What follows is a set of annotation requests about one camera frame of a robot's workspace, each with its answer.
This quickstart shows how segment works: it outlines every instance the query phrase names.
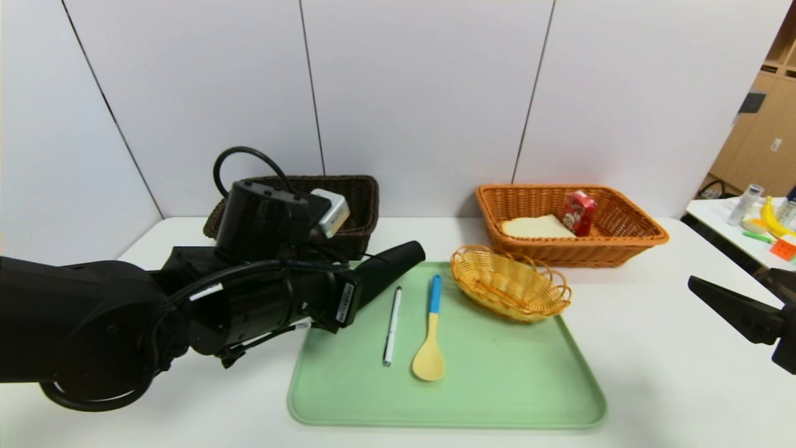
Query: wicker basket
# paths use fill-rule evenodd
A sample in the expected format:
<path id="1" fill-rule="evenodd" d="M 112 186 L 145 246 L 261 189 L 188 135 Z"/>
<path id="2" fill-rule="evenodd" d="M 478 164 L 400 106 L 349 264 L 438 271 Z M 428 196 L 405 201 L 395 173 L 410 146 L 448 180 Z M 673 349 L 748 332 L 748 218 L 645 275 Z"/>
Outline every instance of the wicker basket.
<path id="1" fill-rule="evenodd" d="M 521 217 L 564 214 L 566 196 L 582 190 L 597 203 L 591 233 L 581 238 L 515 238 L 501 222 Z M 498 253 L 521 254 L 549 265 L 619 266 L 669 235 L 622 193 L 599 185 L 483 185 L 478 203 Z"/>
<path id="2" fill-rule="evenodd" d="M 351 215 L 345 220 L 337 234 L 329 240 L 329 245 L 337 249 L 349 260 L 361 260 L 368 249 L 370 235 L 379 220 L 379 184 L 371 176 L 287 176 L 299 193 L 310 193 L 316 188 L 345 196 Z M 254 183 L 262 183 L 274 188 L 284 188 L 276 176 L 255 177 Z M 227 200 L 221 199 L 205 223 L 205 236 L 215 238 L 224 216 Z"/>
<path id="3" fill-rule="evenodd" d="M 475 303 L 518 322 L 561 314 L 572 297 L 567 279 L 544 263 L 522 256 L 515 261 L 485 246 L 460 247 L 451 257 L 451 273 Z"/>

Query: red juice box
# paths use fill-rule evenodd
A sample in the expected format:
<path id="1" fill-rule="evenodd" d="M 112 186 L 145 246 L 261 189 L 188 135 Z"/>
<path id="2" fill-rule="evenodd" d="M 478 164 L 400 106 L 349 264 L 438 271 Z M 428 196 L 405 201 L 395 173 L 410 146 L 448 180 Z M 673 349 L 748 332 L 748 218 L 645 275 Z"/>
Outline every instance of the red juice box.
<path id="1" fill-rule="evenodd" d="M 581 190 L 570 193 L 567 195 L 567 202 L 564 203 L 564 225 L 576 237 L 589 236 L 595 207 L 595 200 Z"/>

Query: blue spoon handle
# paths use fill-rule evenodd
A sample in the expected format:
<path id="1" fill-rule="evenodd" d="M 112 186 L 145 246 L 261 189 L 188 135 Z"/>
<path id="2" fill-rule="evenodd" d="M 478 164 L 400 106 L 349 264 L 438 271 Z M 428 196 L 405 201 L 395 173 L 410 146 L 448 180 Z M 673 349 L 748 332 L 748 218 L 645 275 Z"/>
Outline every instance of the blue spoon handle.
<path id="1" fill-rule="evenodd" d="M 443 279 L 439 275 L 435 275 L 431 279 L 431 306 L 428 312 L 439 314 L 439 298 L 443 294 Z"/>

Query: dark brown wicker basket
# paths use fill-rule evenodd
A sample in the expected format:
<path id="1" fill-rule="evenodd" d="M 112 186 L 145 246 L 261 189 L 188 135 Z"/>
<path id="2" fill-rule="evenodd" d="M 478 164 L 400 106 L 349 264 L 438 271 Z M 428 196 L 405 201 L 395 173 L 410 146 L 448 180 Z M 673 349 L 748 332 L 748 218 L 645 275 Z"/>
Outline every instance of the dark brown wicker basket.
<path id="1" fill-rule="evenodd" d="M 310 193 L 316 188 L 321 188 L 345 196 L 351 215 L 328 243 L 349 260 L 361 260 L 362 254 L 368 249 L 370 234 L 376 229 L 376 222 L 379 220 L 378 182 L 366 175 L 287 176 L 287 178 L 299 193 Z M 285 187 L 276 176 L 253 177 L 245 180 L 274 188 Z M 207 218 L 204 232 L 208 238 L 215 238 L 218 235 L 226 206 L 227 200 L 221 199 Z"/>

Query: table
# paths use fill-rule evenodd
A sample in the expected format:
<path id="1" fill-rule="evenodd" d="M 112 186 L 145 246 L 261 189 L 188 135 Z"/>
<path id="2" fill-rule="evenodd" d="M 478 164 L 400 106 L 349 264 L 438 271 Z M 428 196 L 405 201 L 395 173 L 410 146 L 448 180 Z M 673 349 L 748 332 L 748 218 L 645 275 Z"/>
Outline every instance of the table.
<path id="1" fill-rule="evenodd" d="M 606 422 L 585 431 L 441 430 L 303 426 L 286 397 L 306 333 L 250 351 L 225 371 L 194 352 L 176 360 L 138 402 L 86 414 L 50 403 L 33 384 L 0 386 L 2 448 L 387 446 L 788 446 L 796 378 L 771 347 L 749 344 L 686 287 L 697 275 L 781 304 L 716 248 L 674 219 L 671 240 L 615 269 L 562 269 L 575 295 L 564 314 L 608 401 Z M 173 245 L 210 244 L 203 218 L 157 224 L 122 257 L 157 269 Z M 476 218 L 382 218 L 369 252 L 416 239 L 429 260 L 487 243 Z"/>
<path id="2" fill-rule="evenodd" d="M 709 227 L 713 232 L 720 235 L 723 239 L 733 244 L 735 247 L 741 249 L 749 257 L 757 261 L 764 269 L 786 269 L 795 270 L 796 265 L 789 263 L 777 257 L 770 252 L 771 245 L 743 236 L 743 228 L 741 226 L 730 226 L 727 224 L 727 218 L 732 211 L 731 205 L 737 203 L 738 198 L 731 199 L 701 199 L 691 201 L 686 212 L 698 219 L 700 222 Z M 776 198 L 775 206 L 784 200 L 784 198 Z M 751 214 L 755 214 L 755 210 L 759 210 L 757 206 Z"/>

